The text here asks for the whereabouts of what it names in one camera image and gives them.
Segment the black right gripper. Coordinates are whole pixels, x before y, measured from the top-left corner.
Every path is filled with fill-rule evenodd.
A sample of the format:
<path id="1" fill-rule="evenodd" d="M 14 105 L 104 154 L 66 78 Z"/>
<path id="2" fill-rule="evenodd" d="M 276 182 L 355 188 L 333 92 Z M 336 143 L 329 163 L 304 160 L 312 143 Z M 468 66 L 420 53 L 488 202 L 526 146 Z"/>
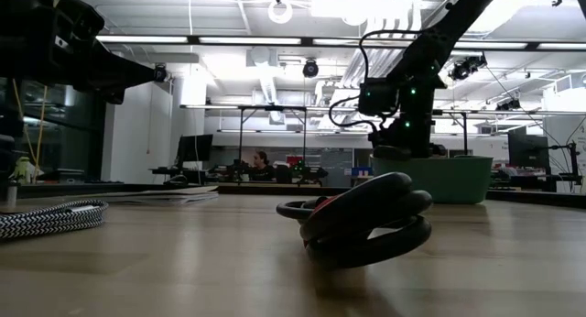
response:
<path id="1" fill-rule="evenodd" d="M 430 141 L 434 125 L 435 121 L 430 117 L 411 119 L 400 116 L 389 127 L 381 126 L 371 134 L 373 157 L 389 160 L 446 157 L 446 148 Z"/>

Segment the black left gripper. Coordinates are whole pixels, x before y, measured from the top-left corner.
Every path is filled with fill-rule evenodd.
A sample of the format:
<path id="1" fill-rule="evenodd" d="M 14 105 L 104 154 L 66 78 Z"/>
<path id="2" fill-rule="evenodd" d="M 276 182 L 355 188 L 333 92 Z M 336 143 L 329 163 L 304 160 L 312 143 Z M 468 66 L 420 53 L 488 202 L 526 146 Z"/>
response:
<path id="1" fill-rule="evenodd" d="M 58 34 L 58 11 L 66 17 Z M 60 81 L 56 37 L 68 44 L 64 81 L 74 89 L 121 104 L 125 90 L 153 82 L 156 70 L 113 54 L 97 39 L 104 19 L 82 0 L 0 0 L 0 77 Z"/>

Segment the teal plastic bin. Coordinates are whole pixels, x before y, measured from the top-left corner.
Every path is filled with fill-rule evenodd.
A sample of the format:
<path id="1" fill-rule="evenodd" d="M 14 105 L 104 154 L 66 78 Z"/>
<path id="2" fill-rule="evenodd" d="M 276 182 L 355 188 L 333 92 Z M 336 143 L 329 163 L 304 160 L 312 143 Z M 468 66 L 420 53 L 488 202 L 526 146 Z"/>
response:
<path id="1" fill-rule="evenodd" d="M 494 159 L 459 155 L 454 158 L 413 158 L 407 161 L 371 156 L 375 175 L 402 172 L 415 190 L 427 191 L 434 203 L 477 204 L 485 200 Z"/>

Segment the background robot arms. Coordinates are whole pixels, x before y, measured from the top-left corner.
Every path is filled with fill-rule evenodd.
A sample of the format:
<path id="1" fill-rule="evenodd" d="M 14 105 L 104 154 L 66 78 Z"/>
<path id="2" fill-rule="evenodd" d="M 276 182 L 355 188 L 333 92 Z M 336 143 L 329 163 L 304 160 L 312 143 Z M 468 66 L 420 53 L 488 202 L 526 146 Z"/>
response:
<path id="1" fill-rule="evenodd" d="M 292 168 L 292 173 L 298 179 L 297 184 L 319 184 L 328 177 L 329 172 L 322 167 L 307 166 L 304 159 L 300 159 Z"/>

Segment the black computer monitor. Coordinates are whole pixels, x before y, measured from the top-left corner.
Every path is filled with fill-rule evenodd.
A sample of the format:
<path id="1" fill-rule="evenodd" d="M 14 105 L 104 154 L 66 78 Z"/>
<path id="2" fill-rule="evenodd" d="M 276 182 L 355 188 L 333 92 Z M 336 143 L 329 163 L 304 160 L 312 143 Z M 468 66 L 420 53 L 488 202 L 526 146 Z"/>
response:
<path id="1" fill-rule="evenodd" d="M 516 168 L 548 169 L 548 139 L 522 132 L 507 133 L 509 164 Z"/>
<path id="2" fill-rule="evenodd" d="M 176 166 L 183 169 L 185 162 L 208 161 L 212 151 L 213 135 L 182 136 L 179 139 Z"/>

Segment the yellow-green small object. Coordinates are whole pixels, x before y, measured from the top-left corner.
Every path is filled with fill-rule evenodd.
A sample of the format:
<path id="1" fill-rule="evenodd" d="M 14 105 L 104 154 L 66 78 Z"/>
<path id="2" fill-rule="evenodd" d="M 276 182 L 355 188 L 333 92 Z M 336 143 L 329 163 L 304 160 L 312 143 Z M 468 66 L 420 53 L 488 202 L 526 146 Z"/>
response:
<path id="1" fill-rule="evenodd" d="M 33 179 L 35 166 L 30 162 L 29 157 L 20 157 L 16 161 L 12 179 L 20 184 L 30 184 Z"/>

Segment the black background table stand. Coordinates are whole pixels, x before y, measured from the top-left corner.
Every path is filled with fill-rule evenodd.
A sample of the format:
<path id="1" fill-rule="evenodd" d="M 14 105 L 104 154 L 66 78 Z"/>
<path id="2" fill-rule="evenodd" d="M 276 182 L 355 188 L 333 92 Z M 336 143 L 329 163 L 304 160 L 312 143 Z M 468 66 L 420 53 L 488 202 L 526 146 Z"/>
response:
<path id="1" fill-rule="evenodd" d="M 248 120 L 248 118 L 244 117 L 244 112 L 246 110 L 253 110 L 250 114 L 252 116 L 257 110 L 263 110 L 266 112 L 281 112 L 285 113 L 289 111 L 292 113 L 299 122 L 303 125 L 303 146 L 302 146 L 302 161 L 305 162 L 306 159 L 306 149 L 307 149 L 307 121 L 308 121 L 308 108 L 306 106 L 291 106 L 291 105 L 278 105 L 278 104 L 266 104 L 266 105 L 240 105 L 237 107 L 240 111 L 240 122 L 239 122 L 239 146 L 238 146 L 238 161 L 235 166 L 236 174 L 240 175 L 241 170 L 243 169 L 243 161 L 242 161 L 242 148 L 243 148 L 243 133 L 244 133 L 244 123 Z"/>

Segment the Acadia picture book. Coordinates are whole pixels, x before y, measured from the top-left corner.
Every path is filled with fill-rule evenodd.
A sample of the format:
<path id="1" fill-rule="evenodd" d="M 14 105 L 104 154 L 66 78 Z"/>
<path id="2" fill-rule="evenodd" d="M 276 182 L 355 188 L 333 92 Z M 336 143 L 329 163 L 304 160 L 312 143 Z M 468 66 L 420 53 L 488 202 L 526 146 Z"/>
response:
<path id="1" fill-rule="evenodd" d="M 193 187 L 162 191 L 112 192 L 87 195 L 88 199 L 99 199 L 118 204 L 186 205 L 206 202 L 219 197 L 216 186 Z"/>

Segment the person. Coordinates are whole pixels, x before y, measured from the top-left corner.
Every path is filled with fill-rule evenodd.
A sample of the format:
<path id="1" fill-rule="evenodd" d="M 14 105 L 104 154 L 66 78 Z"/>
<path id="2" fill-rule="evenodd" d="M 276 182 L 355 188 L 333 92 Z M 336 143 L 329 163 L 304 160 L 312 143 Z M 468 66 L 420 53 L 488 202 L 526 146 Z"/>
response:
<path id="1" fill-rule="evenodd" d="M 254 154 L 254 166 L 251 169 L 250 177 L 254 181 L 273 181 L 276 179 L 276 170 L 269 163 L 264 151 L 258 151 Z"/>

